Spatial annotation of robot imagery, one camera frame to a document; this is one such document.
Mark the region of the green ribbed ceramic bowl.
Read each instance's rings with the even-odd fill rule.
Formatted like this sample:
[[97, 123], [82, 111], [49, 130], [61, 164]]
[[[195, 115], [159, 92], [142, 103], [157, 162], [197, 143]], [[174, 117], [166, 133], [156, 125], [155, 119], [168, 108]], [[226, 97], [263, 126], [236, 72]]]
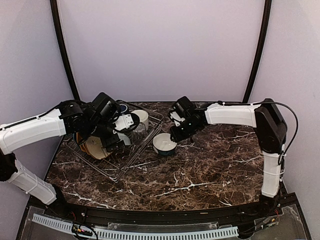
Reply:
[[123, 141], [125, 146], [131, 145], [131, 140], [127, 135], [125, 135], [124, 133], [120, 133], [120, 132], [118, 132], [117, 135], [118, 135], [119, 140]]

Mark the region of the cream bird pattern plate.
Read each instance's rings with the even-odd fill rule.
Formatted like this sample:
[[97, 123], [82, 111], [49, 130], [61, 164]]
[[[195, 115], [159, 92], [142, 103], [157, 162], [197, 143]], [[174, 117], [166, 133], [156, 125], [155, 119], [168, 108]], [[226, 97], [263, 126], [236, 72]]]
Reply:
[[102, 144], [102, 141], [99, 137], [90, 136], [84, 143], [84, 148], [88, 155], [92, 156], [97, 160], [102, 160], [107, 158], [112, 154], [108, 152]]

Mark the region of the white ceramic bowl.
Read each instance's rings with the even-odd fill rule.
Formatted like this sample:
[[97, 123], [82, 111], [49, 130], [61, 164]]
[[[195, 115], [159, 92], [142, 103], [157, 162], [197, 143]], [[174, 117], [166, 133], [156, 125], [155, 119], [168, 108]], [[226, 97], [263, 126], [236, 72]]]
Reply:
[[171, 140], [169, 133], [160, 133], [152, 140], [153, 150], [162, 157], [173, 156], [176, 152], [177, 143]]

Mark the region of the clear plastic tumbler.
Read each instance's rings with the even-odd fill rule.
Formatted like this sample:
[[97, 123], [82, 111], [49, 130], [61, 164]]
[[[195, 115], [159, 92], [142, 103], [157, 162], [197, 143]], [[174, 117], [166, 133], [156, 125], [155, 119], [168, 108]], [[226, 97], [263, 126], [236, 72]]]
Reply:
[[142, 141], [148, 135], [146, 125], [142, 122], [131, 132], [131, 140]]

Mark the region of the dark blue ceramic mug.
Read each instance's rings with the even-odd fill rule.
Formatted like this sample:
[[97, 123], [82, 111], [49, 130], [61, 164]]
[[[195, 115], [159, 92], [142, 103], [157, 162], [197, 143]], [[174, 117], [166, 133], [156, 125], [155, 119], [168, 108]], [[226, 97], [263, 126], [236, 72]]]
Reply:
[[126, 104], [120, 104], [119, 109], [120, 109], [119, 111], [120, 114], [126, 115], [130, 113], [129, 107]]

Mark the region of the white ribbed ceramic mug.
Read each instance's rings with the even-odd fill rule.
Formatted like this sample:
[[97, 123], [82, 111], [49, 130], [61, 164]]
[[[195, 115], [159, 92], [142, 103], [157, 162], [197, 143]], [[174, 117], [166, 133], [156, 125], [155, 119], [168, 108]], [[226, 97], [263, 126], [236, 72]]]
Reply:
[[136, 114], [139, 117], [139, 121], [145, 125], [145, 128], [149, 129], [149, 114], [147, 111], [142, 109], [137, 109], [132, 111], [133, 114]]

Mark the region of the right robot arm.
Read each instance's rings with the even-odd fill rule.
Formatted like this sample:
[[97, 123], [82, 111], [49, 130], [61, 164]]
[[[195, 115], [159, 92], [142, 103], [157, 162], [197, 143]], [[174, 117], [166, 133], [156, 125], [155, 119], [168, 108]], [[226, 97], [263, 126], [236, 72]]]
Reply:
[[255, 213], [266, 217], [274, 210], [275, 203], [271, 198], [280, 189], [288, 127], [272, 99], [254, 103], [214, 101], [196, 105], [183, 96], [172, 105], [168, 117], [174, 123], [169, 130], [170, 139], [176, 143], [192, 138], [208, 126], [251, 129], [263, 156], [261, 195], [266, 197], [255, 205]]

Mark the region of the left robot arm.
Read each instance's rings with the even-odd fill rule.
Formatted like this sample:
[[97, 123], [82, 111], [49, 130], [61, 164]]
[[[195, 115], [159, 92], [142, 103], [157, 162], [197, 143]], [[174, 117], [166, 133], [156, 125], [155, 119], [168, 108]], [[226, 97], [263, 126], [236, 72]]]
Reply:
[[52, 184], [37, 177], [17, 160], [14, 151], [48, 138], [78, 133], [83, 140], [95, 136], [108, 139], [129, 128], [132, 118], [119, 115], [120, 106], [107, 100], [94, 104], [63, 101], [45, 113], [0, 126], [0, 180], [11, 183], [39, 199], [60, 218], [67, 218], [70, 206]]

